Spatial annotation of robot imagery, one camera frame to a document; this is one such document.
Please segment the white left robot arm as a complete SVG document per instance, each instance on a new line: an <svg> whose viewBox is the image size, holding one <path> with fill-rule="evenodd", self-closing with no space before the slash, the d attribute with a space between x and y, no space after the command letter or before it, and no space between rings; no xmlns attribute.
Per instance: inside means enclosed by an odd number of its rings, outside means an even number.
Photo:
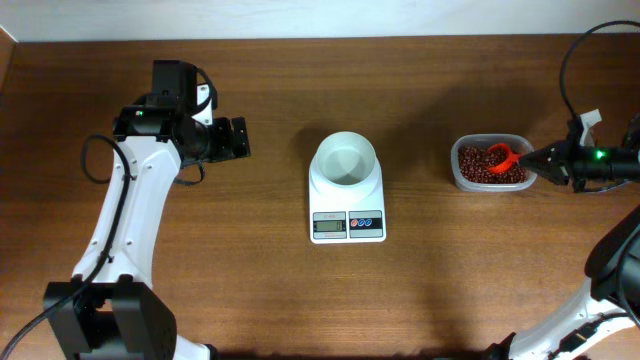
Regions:
<svg viewBox="0 0 640 360"><path fill-rule="evenodd" d="M217 91L193 64L157 60L152 88L115 118L114 152L95 231L67 282L51 282L43 316L68 359L216 359L180 336L152 290L163 208L179 172L250 156L244 118L216 118Z"/></svg>

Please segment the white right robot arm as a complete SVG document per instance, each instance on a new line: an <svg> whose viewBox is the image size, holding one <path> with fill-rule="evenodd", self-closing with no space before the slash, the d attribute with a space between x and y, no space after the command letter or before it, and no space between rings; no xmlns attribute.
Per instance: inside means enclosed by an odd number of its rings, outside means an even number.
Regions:
<svg viewBox="0 0 640 360"><path fill-rule="evenodd" d="M586 194L589 181L614 187L639 180L639 120L618 147L599 147L591 129L597 110L569 122L567 138L519 157L519 165L556 185ZM574 359L606 337L639 325L639 210L634 209L591 251L585 281L541 323L491 344L482 359Z"/></svg>

